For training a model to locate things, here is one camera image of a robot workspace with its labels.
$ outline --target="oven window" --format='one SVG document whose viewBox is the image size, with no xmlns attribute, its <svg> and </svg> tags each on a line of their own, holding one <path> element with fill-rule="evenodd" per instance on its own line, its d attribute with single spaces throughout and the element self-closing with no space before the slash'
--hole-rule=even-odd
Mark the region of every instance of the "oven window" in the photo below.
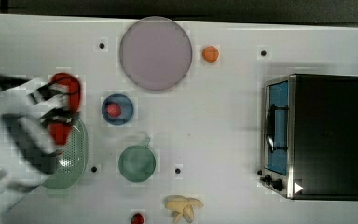
<svg viewBox="0 0 358 224">
<path fill-rule="evenodd" d="M 289 106 L 288 82 L 269 86 L 269 108 L 276 106 L 275 110 L 275 136 L 273 150 L 268 151 L 267 168 L 271 171 L 286 175 L 287 166 L 287 114 L 285 109 Z"/>
</svg>

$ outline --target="pink plate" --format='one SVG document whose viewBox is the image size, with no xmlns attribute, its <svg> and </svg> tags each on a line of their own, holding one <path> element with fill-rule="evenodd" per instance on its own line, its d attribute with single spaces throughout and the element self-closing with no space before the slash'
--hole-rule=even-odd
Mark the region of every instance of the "pink plate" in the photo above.
<svg viewBox="0 0 358 224">
<path fill-rule="evenodd" d="M 124 34 L 120 62 L 130 80 L 151 91 L 163 91 L 188 72 L 192 48 L 187 33 L 176 22 L 147 17 Z"/>
</svg>

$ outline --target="oven knob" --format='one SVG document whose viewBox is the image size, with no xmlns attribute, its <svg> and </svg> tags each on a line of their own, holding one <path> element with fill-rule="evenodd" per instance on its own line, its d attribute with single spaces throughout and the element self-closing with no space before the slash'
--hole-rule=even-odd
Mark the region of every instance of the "oven knob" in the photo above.
<svg viewBox="0 0 358 224">
<path fill-rule="evenodd" d="M 277 191 L 283 190 L 283 182 L 280 179 L 272 181 L 271 184 Z"/>
<path fill-rule="evenodd" d="M 272 178 L 270 175 L 265 175 L 264 177 L 260 177 L 260 180 L 266 183 L 266 185 L 270 185 Z"/>
</svg>

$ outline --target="orange ball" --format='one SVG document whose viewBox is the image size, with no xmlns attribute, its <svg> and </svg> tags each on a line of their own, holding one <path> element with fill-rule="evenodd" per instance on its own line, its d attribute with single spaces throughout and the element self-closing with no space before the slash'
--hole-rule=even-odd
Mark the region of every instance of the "orange ball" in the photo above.
<svg viewBox="0 0 358 224">
<path fill-rule="evenodd" d="M 214 63 L 219 58 L 219 50 L 214 46 L 208 46 L 202 51 L 202 57 L 208 63 Z"/>
</svg>

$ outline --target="round plate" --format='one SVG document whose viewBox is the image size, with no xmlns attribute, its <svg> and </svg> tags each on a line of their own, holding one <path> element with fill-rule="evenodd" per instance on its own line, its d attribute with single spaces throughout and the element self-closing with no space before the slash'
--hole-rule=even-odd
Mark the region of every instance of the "round plate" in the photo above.
<svg viewBox="0 0 358 224">
<path fill-rule="evenodd" d="M 156 158 L 147 147 L 128 147 L 118 159 L 118 168 L 132 182 L 146 181 L 156 169 Z"/>
<path fill-rule="evenodd" d="M 124 34 L 120 62 L 130 80 L 151 91 L 176 85 L 187 74 L 192 48 L 187 33 L 176 22 L 147 17 Z"/>
</svg>

